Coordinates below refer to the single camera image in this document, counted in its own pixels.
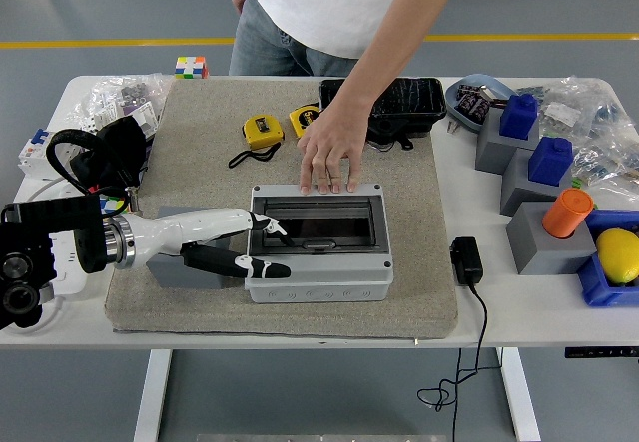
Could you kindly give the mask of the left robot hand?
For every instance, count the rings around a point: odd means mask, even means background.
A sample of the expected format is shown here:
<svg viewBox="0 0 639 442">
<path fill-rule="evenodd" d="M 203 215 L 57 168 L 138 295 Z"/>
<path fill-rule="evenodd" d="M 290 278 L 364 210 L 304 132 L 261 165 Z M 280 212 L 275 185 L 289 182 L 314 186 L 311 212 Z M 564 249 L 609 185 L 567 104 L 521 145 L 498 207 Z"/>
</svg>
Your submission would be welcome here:
<svg viewBox="0 0 639 442">
<path fill-rule="evenodd" d="M 291 239 L 279 222 L 266 215 L 242 209 L 211 209 L 154 220 L 126 215 L 125 220 L 133 245 L 120 262 L 122 267 L 141 267 L 152 257 L 164 254 L 180 256 L 187 267 L 222 276 L 287 278 L 291 275 L 286 265 L 207 245 L 211 240 L 247 230 L 275 234 L 289 242 Z"/>
</svg>

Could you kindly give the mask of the person's left hand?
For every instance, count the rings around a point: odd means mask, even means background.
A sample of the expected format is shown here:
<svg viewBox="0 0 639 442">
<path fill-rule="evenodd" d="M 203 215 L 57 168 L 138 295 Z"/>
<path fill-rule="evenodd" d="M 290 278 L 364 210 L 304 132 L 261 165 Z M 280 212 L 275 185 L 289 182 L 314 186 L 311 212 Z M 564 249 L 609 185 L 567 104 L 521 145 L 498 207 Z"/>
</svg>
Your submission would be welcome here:
<svg viewBox="0 0 639 442">
<path fill-rule="evenodd" d="M 303 195 L 316 184 L 321 194 L 354 192 L 361 177 L 370 105 L 334 100 L 298 141 L 302 153 L 299 187 Z"/>
</svg>

